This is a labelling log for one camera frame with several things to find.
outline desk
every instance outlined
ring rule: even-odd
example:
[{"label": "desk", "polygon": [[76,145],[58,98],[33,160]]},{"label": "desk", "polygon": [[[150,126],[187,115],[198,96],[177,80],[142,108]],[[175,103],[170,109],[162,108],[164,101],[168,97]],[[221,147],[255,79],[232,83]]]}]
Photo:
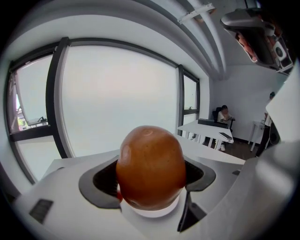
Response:
[{"label": "desk", "polygon": [[[200,157],[206,158],[212,161],[219,161],[225,163],[233,163],[233,164],[241,164],[245,163],[244,160],[231,156],[229,154],[215,151],[211,148],[208,148],[202,144],[198,144],[187,138],[182,136],[174,135],[180,143],[182,152],[188,158],[193,157]],[[73,157],[73,158],[64,158],[64,159],[55,159],[51,165],[48,167],[46,173],[44,174],[43,178],[48,174],[58,170],[61,167],[69,167],[79,163],[83,163],[85,161],[97,161],[99,159],[103,160],[103,162],[108,161],[115,157],[116,155],[120,154],[120,150],[114,150],[109,152],[98,153],[94,155],[84,156],[84,157]]]},{"label": "desk", "polygon": [[215,149],[219,150],[222,141],[227,143],[233,143],[232,140],[227,140],[226,138],[222,137],[219,133],[225,133],[229,135],[230,137],[233,137],[231,134],[230,129],[222,128],[222,127],[214,127],[214,126],[208,126],[203,124],[198,124],[198,120],[190,122],[188,124],[182,125],[178,127],[179,130],[186,131],[186,138],[188,138],[189,133],[196,134],[195,142],[200,142],[200,137],[205,136],[210,138],[210,142],[208,147],[211,147],[212,139],[217,140],[217,144]]},{"label": "desk", "polygon": [[[251,129],[251,133],[250,133],[250,137],[249,137],[249,141],[248,141],[248,145],[252,143],[252,147],[251,147],[251,150],[250,151],[253,151],[253,148],[255,146],[255,143],[258,139],[258,133],[259,133],[259,130],[262,130],[264,129],[264,123],[261,123],[259,121],[253,121],[253,126],[252,126],[252,129]],[[269,140],[267,141],[267,144],[265,146],[265,149],[267,149],[267,146],[269,144]]]}]

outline woman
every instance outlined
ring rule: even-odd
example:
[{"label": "woman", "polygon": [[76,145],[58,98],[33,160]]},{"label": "woman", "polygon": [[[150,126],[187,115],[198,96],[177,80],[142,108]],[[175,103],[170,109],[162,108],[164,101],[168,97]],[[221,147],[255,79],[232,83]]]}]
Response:
[{"label": "woman", "polygon": [[[217,115],[217,121],[229,124],[228,122],[231,120],[234,120],[234,117],[228,112],[228,107],[223,105],[221,111],[219,111]],[[225,145],[223,143],[221,144],[220,149],[222,152],[225,151]]]}]

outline egg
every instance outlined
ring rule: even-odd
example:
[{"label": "egg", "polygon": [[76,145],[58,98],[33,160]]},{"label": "egg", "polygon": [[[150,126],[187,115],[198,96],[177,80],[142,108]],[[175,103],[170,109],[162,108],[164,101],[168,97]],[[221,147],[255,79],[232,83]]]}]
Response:
[{"label": "egg", "polygon": [[161,210],[186,184],[185,161],[177,139],[167,130],[140,126],[124,139],[116,164],[121,195],[140,210]]}]

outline white panel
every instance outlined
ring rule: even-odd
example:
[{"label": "white panel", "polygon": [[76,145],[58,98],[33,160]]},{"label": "white panel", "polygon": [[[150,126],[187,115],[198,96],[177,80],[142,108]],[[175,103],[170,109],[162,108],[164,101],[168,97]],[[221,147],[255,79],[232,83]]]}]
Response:
[{"label": "white panel", "polygon": [[266,107],[278,130],[281,141],[292,142],[300,140],[299,79],[300,67],[297,60],[290,76]]},{"label": "white panel", "polygon": [[53,160],[61,159],[53,136],[18,141],[16,145],[37,180],[42,179]]},{"label": "white panel", "polygon": [[45,93],[51,59],[52,55],[38,59],[16,72],[17,93],[27,122],[47,118]]},{"label": "white panel", "polygon": [[184,82],[184,109],[197,109],[197,84],[187,76],[183,76]]},{"label": "white panel", "polygon": [[[188,115],[183,115],[183,125],[188,124],[192,121],[196,120],[196,114],[188,114]],[[182,131],[182,136],[186,135],[186,131]],[[188,138],[192,139],[193,133],[189,133]]]},{"label": "white panel", "polygon": [[116,150],[141,125],[174,133],[176,103],[175,68],[119,48],[70,47],[62,107],[77,157]]}]

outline wooden floor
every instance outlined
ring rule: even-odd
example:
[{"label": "wooden floor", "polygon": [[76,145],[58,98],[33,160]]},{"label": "wooden floor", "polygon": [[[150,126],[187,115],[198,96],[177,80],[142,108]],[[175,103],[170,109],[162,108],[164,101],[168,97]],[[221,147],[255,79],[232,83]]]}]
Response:
[{"label": "wooden floor", "polygon": [[[210,139],[209,138],[205,138],[205,142],[204,145],[208,146]],[[215,140],[212,141],[212,148],[215,148]],[[225,153],[235,156],[237,158],[241,158],[243,160],[247,160],[249,158],[254,158],[255,157],[255,153],[257,151],[257,146],[254,147],[253,151],[251,152],[252,145],[248,145],[247,143],[243,143],[243,142],[238,142],[238,141],[234,141],[233,144],[231,143],[227,143],[225,146]]]}]

